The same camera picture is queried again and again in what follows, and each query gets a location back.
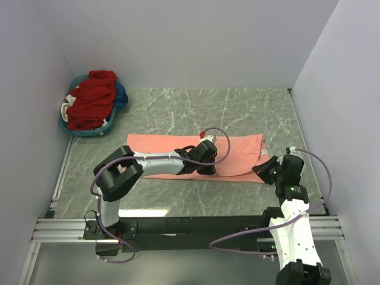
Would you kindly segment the pink t shirt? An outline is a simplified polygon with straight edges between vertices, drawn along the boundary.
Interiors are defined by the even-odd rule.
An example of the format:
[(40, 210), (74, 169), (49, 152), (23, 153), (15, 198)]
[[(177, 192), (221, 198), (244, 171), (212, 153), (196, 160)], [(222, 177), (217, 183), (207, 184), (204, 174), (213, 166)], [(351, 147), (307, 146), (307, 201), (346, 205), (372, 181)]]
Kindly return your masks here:
[[(198, 145), (199, 136), (130, 134), (126, 145), (140, 153), (165, 153), (176, 148)], [(254, 166), (267, 162), (270, 157), (262, 134), (230, 137), (231, 149), (227, 158), (216, 165), (216, 174), (207, 176), (196, 172), (187, 175), (152, 175), (150, 179), (255, 182), (263, 181), (253, 172)]]

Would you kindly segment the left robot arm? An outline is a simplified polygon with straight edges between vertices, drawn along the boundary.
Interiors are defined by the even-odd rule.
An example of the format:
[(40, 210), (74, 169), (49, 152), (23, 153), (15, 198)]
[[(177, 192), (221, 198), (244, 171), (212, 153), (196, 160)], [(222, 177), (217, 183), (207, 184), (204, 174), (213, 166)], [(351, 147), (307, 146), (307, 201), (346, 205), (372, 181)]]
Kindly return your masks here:
[(217, 147), (212, 140), (202, 139), (168, 153), (133, 152), (129, 146), (119, 147), (93, 170), (90, 193), (98, 200), (97, 221), (101, 229), (118, 230), (120, 200), (140, 178), (152, 175), (215, 174)]

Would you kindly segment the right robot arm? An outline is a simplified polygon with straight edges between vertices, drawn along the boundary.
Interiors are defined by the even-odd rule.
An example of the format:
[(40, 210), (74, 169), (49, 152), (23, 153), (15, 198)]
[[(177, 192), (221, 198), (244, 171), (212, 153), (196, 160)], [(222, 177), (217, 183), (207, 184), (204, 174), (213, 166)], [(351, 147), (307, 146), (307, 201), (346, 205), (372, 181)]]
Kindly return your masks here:
[(304, 161), (294, 154), (269, 161), (252, 170), (269, 185), (275, 186), (280, 206), (268, 207), (263, 216), (274, 239), (280, 264), (276, 284), (330, 284), (331, 271), (325, 268), (312, 236), (308, 210), (309, 197), (300, 184)]

